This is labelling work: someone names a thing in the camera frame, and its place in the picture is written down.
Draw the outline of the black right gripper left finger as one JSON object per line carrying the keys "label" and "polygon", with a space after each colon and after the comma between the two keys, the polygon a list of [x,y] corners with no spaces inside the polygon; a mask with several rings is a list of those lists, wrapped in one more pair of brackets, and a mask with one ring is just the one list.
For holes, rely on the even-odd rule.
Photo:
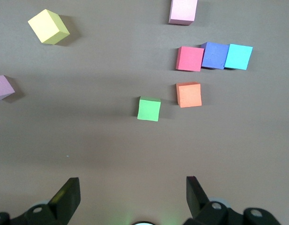
{"label": "black right gripper left finger", "polygon": [[24,218],[29,225],[67,225],[80,201],[79,178],[70,178],[47,204],[33,206]]}

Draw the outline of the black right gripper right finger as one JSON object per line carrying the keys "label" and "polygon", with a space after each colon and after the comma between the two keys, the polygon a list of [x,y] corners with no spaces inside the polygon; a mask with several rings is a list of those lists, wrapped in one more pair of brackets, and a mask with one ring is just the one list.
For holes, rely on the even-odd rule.
{"label": "black right gripper right finger", "polygon": [[186,178],[186,200],[192,217],[186,225],[226,225],[228,209],[218,201],[210,201],[195,176]]}

